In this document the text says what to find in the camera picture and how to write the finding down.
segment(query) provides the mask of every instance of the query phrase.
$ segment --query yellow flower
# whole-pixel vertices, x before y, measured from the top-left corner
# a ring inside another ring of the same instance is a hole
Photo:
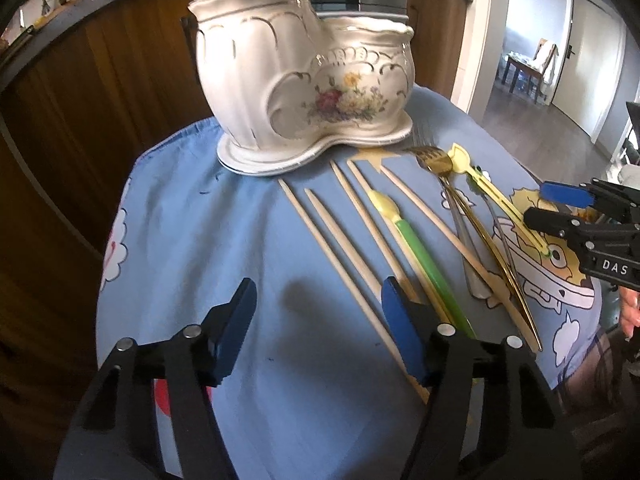
[[[344,75],[344,85],[348,88],[355,88],[358,85],[358,81],[360,81],[361,77],[362,76],[360,74],[357,74],[355,72],[348,72]]]

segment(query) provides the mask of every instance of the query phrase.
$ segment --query table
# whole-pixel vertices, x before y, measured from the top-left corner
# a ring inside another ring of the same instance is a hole
[[[389,150],[400,152],[412,144],[448,149],[458,142],[517,207],[537,201],[537,186],[529,174],[445,98],[416,87],[406,110],[420,128]],[[123,336],[145,344],[198,322],[211,306],[226,303],[248,276],[258,288],[255,317],[236,368],[212,393],[220,431],[239,477],[399,478],[424,405],[277,179],[239,176],[221,167],[216,159],[220,133],[215,118],[192,124],[143,154],[131,171],[105,256],[97,313],[98,361]],[[330,238],[303,189],[318,195],[383,280],[390,273],[386,261],[329,166],[331,159],[336,160],[356,185],[345,164],[352,156],[364,158],[355,148],[332,148],[284,179]],[[389,151],[366,158],[357,165],[375,189],[397,202],[431,250],[479,338],[497,342],[515,333],[502,307],[490,308],[469,296],[460,254],[376,172],[370,160],[389,167],[453,229],[436,178],[408,155]],[[491,227],[488,209],[469,191],[465,179],[457,176],[453,182]],[[385,232],[379,218],[376,221]],[[600,285],[578,272],[577,259],[563,240],[550,239],[552,257],[541,261],[509,229],[507,219],[502,221],[545,347],[537,362],[554,387],[580,364],[596,332]],[[394,241],[388,240],[411,276]],[[339,248],[334,245],[334,249],[382,316],[369,289]],[[480,249],[489,267],[490,260]],[[169,472],[179,474],[161,381],[156,393],[164,461]],[[466,450],[474,444],[478,401],[477,397],[472,401],[475,415]]]

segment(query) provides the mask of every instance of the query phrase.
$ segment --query wooden chair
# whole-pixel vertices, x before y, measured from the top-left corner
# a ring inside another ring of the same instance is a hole
[[[536,56],[538,55],[538,52],[540,52],[540,49],[546,43],[546,41],[547,40],[545,40],[544,38],[540,38],[540,41],[538,42],[538,48],[536,49],[536,53],[533,59],[536,58]],[[540,85],[542,84],[544,74],[546,72],[546,69],[549,66],[549,63],[551,63],[551,60],[553,59],[554,55],[557,52],[558,52],[558,47],[554,44],[552,49],[549,51],[548,57],[545,59],[545,62],[542,64],[542,68],[540,69],[540,71],[533,68],[532,66],[529,66],[526,63],[523,63],[515,59],[514,57],[509,56],[507,58],[507,66],[504,68],[504,74],[502,74],[502,84],[504,85],[506,83],[507,75],[509,74],[509,68],[511,67],[511,65],[513,65],[516,70],[513,73],[513,80],[511,81],[511,88],[509,89],[509,93],[511,94],[513,93],[513,89],[516,87],[516,81],[518,80],[518,75],[520,74],[520,72],[523,72],[529,76],[529,82],[527,84],[527,94],[531,92],[531,78],[534,77],[538,80],[538,84],[536,85],[536,95],[533,99],[533,101],[537,103],[538,97],[540,95]]]

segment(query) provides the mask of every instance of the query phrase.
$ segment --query metal screw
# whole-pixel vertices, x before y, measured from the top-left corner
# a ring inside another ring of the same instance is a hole
[[[520,339],[516,335],[510,335],[507,338],[507,345],[509,345],[511,348],[522,348],[522,339]]]
[[[130,337],[123,337],[116,343],[116,348],[121,352],[129,350],[133,346],[133,339]]]
[[[440,335],[450,337],[456,333],[456,329],[449,323],[440,323],[438,325],[438,333]]]
[[[192,337],[198,337],[202,333],[202,327],[200,325],[189,325],[184,327],[182,334],[191,339]]]

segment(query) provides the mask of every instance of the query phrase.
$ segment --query yellow plastic utensil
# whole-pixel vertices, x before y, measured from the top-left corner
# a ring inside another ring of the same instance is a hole
[[[454,143],[448,155],[453,163],[453,171],[456,173],[468,173],[476,184],[478,184],[478,187],[482,189],[491,200],[497,203],[500,209],[507,213],[507,216],[513,224],[520,229],[527,240],[529,240],[543,256],[549,256],[549,245],[545,242],[545,239],[539,233],[532,231],[524,225],[522,213],[515,208],[511,201],[505,197],[487,177],[471,165],[471,157],[467,151],[459,144]]]

